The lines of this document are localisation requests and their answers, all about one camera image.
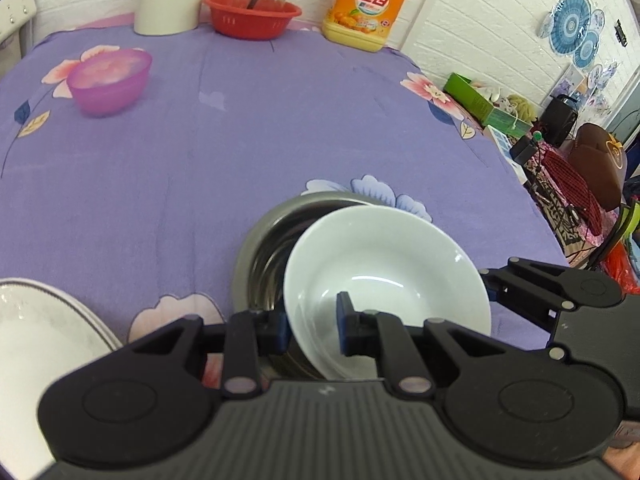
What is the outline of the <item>white red ceramic bowl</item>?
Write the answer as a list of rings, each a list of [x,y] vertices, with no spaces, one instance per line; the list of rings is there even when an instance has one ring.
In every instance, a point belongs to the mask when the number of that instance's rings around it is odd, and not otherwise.
[[[285,266],[283,300],[304,356],[326,379],[370,379],[375,362],[343,356],[336,298],[358,311],[397,315],[409,326],[428,318],[491,332],[488,295],[476,266],[444,231],[387,206],[352,206],[303,232]]]

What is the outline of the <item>stainless steel bowl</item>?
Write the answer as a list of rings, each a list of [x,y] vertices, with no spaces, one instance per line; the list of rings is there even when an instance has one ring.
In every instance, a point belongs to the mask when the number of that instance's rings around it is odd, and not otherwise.
[[[303,232],[333,211],[379,203],[352,192],[320,192],[294,197],[268,211],[247,234],[236,257],[231,285],[234,310],[284,312],[284,271]]]

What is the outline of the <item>white blue-rimmed plate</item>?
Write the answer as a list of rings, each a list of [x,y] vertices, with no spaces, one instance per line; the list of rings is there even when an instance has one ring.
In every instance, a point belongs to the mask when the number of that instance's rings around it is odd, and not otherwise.
[[[26,278],[1,281],[1,468],[33,479],[52,462],[38,425],[47,388],[122,344],[74,297]]]

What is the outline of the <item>purple plastic bowl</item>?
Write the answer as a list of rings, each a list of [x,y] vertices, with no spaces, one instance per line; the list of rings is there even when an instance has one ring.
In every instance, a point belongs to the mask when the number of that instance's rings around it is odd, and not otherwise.
[[[153,58],[138,49],[99,53],[72,69],[66,82],[78,108],[108,116],[134,104],[149,81]]]

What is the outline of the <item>brown bag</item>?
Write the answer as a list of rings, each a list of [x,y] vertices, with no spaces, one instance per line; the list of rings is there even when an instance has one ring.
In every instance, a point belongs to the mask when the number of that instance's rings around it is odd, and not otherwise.
[[[585,180],[605,211],[620,206],[627,169],[623,144],[602,127],[585,122],[576,134],[568,162]]]

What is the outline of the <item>purple floral tablecloth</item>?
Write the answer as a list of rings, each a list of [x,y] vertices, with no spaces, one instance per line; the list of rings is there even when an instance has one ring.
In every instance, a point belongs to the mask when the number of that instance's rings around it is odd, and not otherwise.
[[[148,84],[89,116],[66,79],[145,50]],[[241,41],[201,27],[57,32],[1,81],[1,274],[77,298],[121,340],[181,315],[232,315],[236,255],[273,207],[347,191],[432,220],[480,268],[559,264],[546,220],[494,142],[405,82],[418,68],[290,30]]]

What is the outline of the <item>green box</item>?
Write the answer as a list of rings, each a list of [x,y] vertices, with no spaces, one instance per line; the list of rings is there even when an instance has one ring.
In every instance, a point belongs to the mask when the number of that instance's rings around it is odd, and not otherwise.
[[[444,85],[444,91],[469,112],[483,127],[491,126],[505,134],[525,136],[532,130],[530,122],[524,122],[516,115],[495,107],[480,95],[468,78],[451,73]]]

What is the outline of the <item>red plastic basket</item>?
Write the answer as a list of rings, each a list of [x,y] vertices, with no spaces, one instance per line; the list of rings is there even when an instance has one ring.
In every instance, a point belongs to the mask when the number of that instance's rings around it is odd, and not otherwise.
[[[282,0],[203,0],[209,10],[215,32],[241,40],[273,40],[280,37],[293,18],[303,11],[294,3]]]

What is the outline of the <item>yellow detergent bottle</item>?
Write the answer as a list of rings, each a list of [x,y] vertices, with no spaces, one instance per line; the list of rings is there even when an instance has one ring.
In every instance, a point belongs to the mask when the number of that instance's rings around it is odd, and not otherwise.
[[[321,26],[324,38],[367,52],[385,46],[405,0],[334,0]]]

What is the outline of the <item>blue wall decoration plates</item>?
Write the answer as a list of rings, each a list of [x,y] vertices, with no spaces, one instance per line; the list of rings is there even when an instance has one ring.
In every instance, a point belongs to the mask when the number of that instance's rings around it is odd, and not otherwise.
[[[573,65],[583,70],[594,63],[605,24],[604,11],[590,0],[559,0],[540,22],[537,36],[547,39],[556,55],[570,56]]]

